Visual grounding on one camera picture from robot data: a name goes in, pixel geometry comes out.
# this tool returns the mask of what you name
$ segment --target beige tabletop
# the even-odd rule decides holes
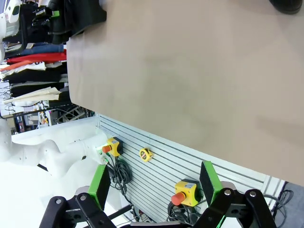
[[[67,44],[72,102],[304,185],[304,9],[111,0]]]

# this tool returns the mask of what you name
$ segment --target gray floor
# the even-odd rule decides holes
[[[286,184],[285,190],[294,191],[293,198],[286,204],[287,219],[282,228],[304,228],[304,187],[292,183]],[[279,226],[283,215],[278,211],[275,223]]]

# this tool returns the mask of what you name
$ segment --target gray cable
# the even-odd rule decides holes
[[[279,204],[282,206],[282,208],[283,208],[283,210],[284,210],[285,213],[283,213],[281,210],[279,210],[279,211],[282,212],[282,214],[283,214],[283,216],[284,216],[284,219],[283,219],[282,224],[281,224],[280,226],[277,227],[277,228],[281,228],[281,227],[285,224],[286,218],[287,218],[287,209],[286,209],[286,207],[285,207],[285,204],[284,204],[281,200],[279,200],[278,198],[276,198],[276,197],[274,197],[274,196],[264,195],[264,197],[265,197],[265,198],[270,198],[270,199],[272,199],[272,200],[275,200],[277,203],[279,203]]]

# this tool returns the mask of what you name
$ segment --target tape measure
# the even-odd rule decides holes
[[[144,162],[148,162],[152,158],[153,153],[148,148],[142,148],[139,151],[139,156]]]

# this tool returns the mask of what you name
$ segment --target table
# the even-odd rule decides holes
[[[111,0],[67,43],[73,103],[304,185],[304,10],[267,0]]]

